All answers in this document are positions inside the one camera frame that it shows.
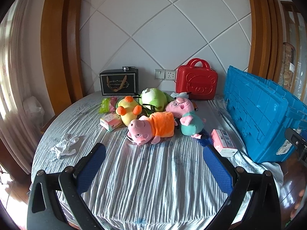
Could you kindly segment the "person's hand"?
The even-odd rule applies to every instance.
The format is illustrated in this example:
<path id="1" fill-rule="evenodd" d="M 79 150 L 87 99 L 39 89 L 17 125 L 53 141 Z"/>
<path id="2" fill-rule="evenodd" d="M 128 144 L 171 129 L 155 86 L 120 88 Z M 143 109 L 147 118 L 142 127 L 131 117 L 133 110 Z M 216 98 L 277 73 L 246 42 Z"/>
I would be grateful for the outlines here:
<path id="1" fill-rule="evenodd" d="M 298 212 L 303 208 L 306 203 L 306 188 L 300 190 L 298 202 L 295 204 L 294 209 L 290 213 L 290 219 L 293 220 Z"/>

